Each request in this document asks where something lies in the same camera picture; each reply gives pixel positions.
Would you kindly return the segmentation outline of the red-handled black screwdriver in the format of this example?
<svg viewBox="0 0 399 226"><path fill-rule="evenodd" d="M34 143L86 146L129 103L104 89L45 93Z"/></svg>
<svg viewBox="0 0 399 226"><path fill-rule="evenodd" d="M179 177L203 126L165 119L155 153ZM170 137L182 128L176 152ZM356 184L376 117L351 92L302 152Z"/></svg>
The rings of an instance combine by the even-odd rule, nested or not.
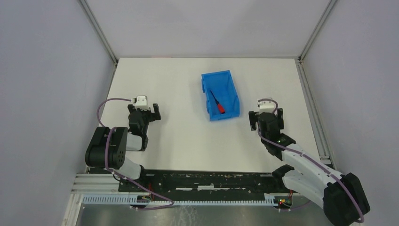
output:
<svg viewBox="0 0 399 226"><path fill-rule="evenodd" d="M210 93L211 93L211 95L212 95L212 97L213 97L213 99L214 99L214 101L215 101L215 103L216 103L216 105L217 105L217 108L218 108L220 114L225 114L225 110L224 110L223 106L222 106L222 105L220 104L220 102L217 100L217 98L215 97L213 91L210 91Z"/></svg>

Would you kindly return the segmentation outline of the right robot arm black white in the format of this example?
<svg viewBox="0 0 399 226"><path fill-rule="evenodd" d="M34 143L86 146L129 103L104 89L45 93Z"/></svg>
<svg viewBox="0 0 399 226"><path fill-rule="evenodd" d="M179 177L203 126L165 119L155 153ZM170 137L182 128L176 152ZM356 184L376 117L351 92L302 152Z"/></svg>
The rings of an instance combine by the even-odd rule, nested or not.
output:
<svg viewBox="0 0 399 226"><path fill-rule="evenodd" d="M248 116L251 130L257 131L268 153L284 163L272 173L280 184L318 205L335 226L364 222L371 209L355 174L343 174L323 164L282 133L281 108L274 112L250 111Z"/></svg>

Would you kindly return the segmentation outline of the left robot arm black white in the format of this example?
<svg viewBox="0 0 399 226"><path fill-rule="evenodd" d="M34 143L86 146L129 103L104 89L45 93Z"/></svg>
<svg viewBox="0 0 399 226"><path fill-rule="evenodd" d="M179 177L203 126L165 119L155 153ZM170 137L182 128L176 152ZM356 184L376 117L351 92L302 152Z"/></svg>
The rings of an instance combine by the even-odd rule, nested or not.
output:
<svg viewBox="0 0 399 226"><path fill-rule="evenodd" d="M85 163L89 167L110 169L122 178L140 178L143 166L134 163L126 152L143 152L148 145L149 124L161 120L157 103L128 105L128 126L117 127L113 132L109 127L97 127L85 153Z"/></svg>

